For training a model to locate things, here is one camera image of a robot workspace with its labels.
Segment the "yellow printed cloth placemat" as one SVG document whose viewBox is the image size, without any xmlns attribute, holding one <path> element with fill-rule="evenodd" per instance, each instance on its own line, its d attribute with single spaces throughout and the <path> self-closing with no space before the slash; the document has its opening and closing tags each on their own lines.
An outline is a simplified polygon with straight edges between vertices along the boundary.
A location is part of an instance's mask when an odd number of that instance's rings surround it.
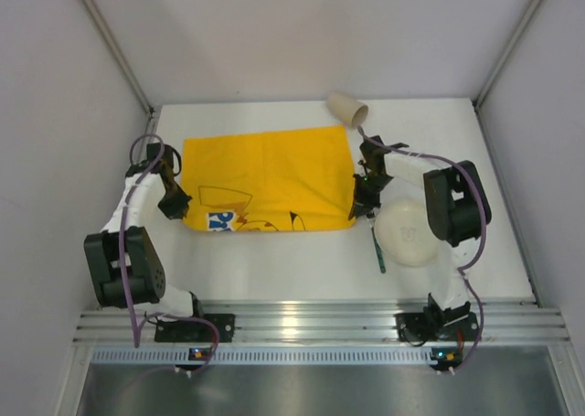
<svg viewBox="0 0 585 416">
<path fill-rule="evenodd" d="M 349 229 L 353 174 L 341 126 L 188 139 L 184 224 L 205 232 Z"/>
</svg>

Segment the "beige paper cup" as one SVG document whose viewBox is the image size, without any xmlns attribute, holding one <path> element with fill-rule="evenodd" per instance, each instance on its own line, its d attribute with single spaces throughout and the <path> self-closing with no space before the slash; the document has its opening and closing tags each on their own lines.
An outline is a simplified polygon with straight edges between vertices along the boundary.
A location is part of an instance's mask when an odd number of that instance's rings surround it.
<svg viewBox="0 0 585 416">
<path fill-rule="evenodd" d="M 361 126 L 369 113 L 366 104 L 338 91 L 328 95 L 325 106 L 338 121 L 352 129 Z"/>
</svg>

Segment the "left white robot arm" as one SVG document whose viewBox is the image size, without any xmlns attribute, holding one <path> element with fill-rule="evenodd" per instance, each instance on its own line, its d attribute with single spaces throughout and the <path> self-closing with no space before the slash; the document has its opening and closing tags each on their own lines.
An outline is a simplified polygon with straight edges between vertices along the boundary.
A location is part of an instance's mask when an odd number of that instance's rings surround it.
<svg viewBox="0 0 585 416">
<path fill-rule="evenodd" d="M 83 249 L 92 286 L 102 307 L 125 308 L 152 304 L 170 315 L 201 317 L 197 297 L 175 288 L 166 279 L 164 265 L 147 231 L 155 215 L 182 220 L 189 196 L 176 182 L 181 157 L 168 144 L 150 143 L 146 159 L 130 165 L 124 191 L 112 217 L 98 233 L 88 235 Z"/>
</svg>

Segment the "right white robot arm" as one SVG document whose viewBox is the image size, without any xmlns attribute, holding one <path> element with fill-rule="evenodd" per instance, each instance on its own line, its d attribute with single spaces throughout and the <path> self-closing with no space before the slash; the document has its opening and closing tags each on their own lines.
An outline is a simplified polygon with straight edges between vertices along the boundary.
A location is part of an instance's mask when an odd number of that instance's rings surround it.
<svg viewBox="0 0 585 416">
<path fill-rule="evenodd" d="M 413 152 L 365 136 L 349 219 L 369 221 L 379 262 L 424 269 L 441 309 L 470 297 L 468 271 L 481 258 L 492 220 L 475 164 Z"/>
</svg>

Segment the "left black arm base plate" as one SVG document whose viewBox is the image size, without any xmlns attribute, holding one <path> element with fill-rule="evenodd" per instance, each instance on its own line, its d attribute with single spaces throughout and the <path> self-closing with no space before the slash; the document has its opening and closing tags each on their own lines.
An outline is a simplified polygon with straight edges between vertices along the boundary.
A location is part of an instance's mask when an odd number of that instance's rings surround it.
<svg viewBox="0 0 585 416">
<path fill-rule="evenodd" d="M 156 343 L 230 343 L 236 328 L 234 314 L 204 314 L 203 318 L 218 330 L 218 337 L 209 325 L 170 317 L 150 320 L 155 325 Z"/>
</svg>

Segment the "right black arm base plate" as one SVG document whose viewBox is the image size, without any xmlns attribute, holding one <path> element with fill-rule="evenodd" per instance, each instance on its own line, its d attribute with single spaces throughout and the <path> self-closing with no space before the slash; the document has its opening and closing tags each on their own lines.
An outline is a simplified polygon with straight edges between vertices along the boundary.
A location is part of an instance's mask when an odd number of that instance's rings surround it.
<svg viewBox="0 0 585 416">
<path fill-rule="evenodd" d="M 430 342 L 472 342 L 479 331 L 475 313 L 441 327 L 432 325 L 423 313 L 398 314 L 395 321 L 399 341 L 415 347 Z"/>
</svg>

